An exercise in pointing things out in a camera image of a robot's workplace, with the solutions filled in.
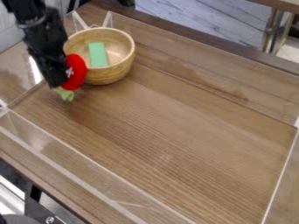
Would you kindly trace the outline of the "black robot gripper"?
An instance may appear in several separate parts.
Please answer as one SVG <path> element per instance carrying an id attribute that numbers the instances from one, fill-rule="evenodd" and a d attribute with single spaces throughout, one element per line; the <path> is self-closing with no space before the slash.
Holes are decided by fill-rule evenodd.
<path id="1" fill-rule="evenodd" d="M 1 0 L 1 3 L 24 32 L 29 54 L 39 58 L 43 78 L 51 88 L 57 88 L 69 79 L 71 71 L 63 51 L 68 37 L 59 9 L 44 0 Z"/>

